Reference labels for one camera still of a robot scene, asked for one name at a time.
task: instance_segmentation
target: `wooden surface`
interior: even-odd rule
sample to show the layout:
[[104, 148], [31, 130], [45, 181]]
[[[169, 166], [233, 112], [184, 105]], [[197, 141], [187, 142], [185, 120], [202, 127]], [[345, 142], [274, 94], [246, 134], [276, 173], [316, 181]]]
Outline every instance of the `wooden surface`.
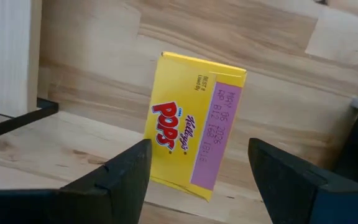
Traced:
[[249, 76], [212, 201], [151, 182], [140, 223], [270, 223], [248, 139], [329, 167], [357, 114], [358, 62], [305, 53], [324, 10], [312, 0], [44, 1], [40, 70], [62, 112], [0, 137], [0, 188], [63, 186], [139, 141], [168, 50]]
[[0, 114], [36, 109], [41, 0], [0, 0]]

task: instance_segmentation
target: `purple label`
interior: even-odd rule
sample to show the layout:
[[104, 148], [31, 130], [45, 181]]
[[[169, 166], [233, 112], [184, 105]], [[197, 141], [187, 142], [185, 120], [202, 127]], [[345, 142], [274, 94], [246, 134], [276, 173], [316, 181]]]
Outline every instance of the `purple label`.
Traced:
[[205, 122], [191, 183], [213, 190], [236, 115], [241, 88], [217, 82]]

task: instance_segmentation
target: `kellogg's logo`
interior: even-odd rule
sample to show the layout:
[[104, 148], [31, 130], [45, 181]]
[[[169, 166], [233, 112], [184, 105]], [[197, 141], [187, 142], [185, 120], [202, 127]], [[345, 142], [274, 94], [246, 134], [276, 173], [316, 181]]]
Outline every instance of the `kellogg's logo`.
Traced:
[[[175, 148], [176, 140], [179, 136], [178, 125], [181, 116], [181, 108], [178, 108], [175, 102], [162, 103], [152, 106], [152, 112], [158, 113], [157, 118], [157, 135], [155, 139], [161, 146], [169, 149], [169, 153]], [[186, 118], [186, 126], [184, 133], [180, 134], [181, 148], [185, 154], [188, 150], [188, 140], [193, 137], [193, 130], [196, 128], [195, 119], [193, 116], [188, 115]]]

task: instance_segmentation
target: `yellow cereal box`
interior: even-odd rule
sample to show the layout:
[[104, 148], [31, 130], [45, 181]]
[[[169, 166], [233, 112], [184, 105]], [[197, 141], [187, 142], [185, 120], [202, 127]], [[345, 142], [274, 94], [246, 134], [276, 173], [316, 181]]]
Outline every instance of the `yellow cereal box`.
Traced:
[[152, 180], [211, 199], [245, 80], [241, 68], [162, 54], [144, 135]]

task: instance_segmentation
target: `pops logo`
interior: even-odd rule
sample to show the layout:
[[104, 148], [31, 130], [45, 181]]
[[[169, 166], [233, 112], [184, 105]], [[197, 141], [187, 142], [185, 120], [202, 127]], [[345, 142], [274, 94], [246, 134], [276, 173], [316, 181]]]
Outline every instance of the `pops logo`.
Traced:
[[179, 119], [177, 117], [178, 106], [175, 102], [162, 103], [152, 106], [152, 112], [158, 113], [156, 135], [157, 142], [165, 147], [168, 147], [170, 153], [175, 148], [176, 139], [178, 137]]

